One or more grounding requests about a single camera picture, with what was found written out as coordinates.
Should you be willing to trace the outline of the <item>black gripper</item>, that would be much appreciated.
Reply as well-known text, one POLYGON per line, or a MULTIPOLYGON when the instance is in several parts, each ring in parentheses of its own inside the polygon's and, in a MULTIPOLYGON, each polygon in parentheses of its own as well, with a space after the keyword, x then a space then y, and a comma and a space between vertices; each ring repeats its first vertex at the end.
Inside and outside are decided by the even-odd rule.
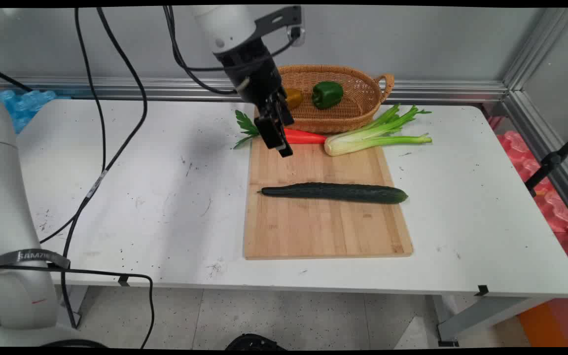
POLYGON ((253 35, 244 42, 215 36, 215 58, 246 103, 258 108, 254 119, 266 147, 282 157, 293 155, 284 128, 294 123, 282 86, 282 77, 262 37, 253 35))

